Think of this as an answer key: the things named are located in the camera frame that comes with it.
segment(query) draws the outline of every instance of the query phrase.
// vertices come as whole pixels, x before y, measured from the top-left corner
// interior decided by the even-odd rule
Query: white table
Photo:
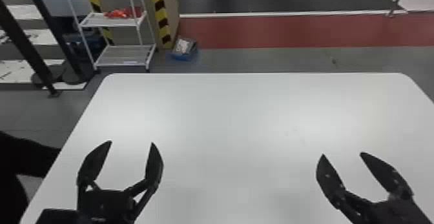
[[[108,139],[103,188],[141,179],[151,141],[163,156],[160,189],[136,223],[349,223],[315,169],[326,153],[349,190],[385,199],[360,151],[395,166],[434,220],[434,105],[402,74],[111,75],[22,223],[74,209],[79,166]]]

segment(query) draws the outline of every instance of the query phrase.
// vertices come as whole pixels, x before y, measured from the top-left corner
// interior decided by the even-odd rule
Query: metal shelf
[[[146,66],[154,55],[156,45],[107,46],[96,66]]]
[[[109,18],[104,16],[102,13],[91,12],[84,20],[80,23],[82,28],[93,28],[93,27],[128,27],[135,26],[139,27],[146,17],[146,11],[142,12],[141,17],[137,18],[137,23],[134,18]]]

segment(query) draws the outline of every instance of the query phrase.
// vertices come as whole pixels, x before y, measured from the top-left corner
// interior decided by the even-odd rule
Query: red object
[[[117,18],[117,17],[126,18],[126,17],[128,17],[123,10],[113,10],[111,12],[106,12],[104,14],[104,16],[110,17],[110,18]]]
[[[134,10],[136,11],[136,16],[141,17],[141,8],[136,6]],[[111,12],[106,12],[104,16],[109,18],[134,18],[134,13],[132,12],[131,7],[127,7],[124,9],[116,9]]]
[[[434,13],[181,18],[201,48],[434,46]]]
[[[139,6],[136,6],[134,7],[134,10],[136,11],[136,16],[141,17],[141,8]],[[128,17],[134,18],[134,13],[132,12],[131,7],[127,7],[126,9],[124,9],[124,11]]]

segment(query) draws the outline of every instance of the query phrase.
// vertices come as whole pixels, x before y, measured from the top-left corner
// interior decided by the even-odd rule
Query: black round base
[[[62,65],[51,65],[48,67],[48,69],[51,71],[51,77],[48,78],[48,80],[51,83],[56,83],[58,81],[61,81],[62,75],[65,72],[65,68]],[[41,78],[39,78],[39,76],[36,73],[32,75],[30,80],[37,87],[44,86]]]
[[[96,73],[90,63],[79,63],[78,65],[80,67],[81,73],[78,75],[68,62],[64,62],[63,64],[65,66],[65,73],[62,75],[62,81],[69,85],[77,85],[90,81]]]

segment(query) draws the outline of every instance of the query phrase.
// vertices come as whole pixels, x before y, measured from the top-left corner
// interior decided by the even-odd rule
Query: yellow and black striped post
[[[92,5],[92,8],[94,9],[94,12],[102,12],[101,3],[99,2],[99,0],[89,0],[89,1],[90,4]],[[103,36],[107,39],[108,43],[110,45],[114,45],[113,35],[110,29],[107,27],[103,27],[102,31],[103,31]]]
[[[169,26],[165,2],[164,0],[152,0],[152,2],[155,6],[155,18],[163,48],[172,48],[171,28]]]

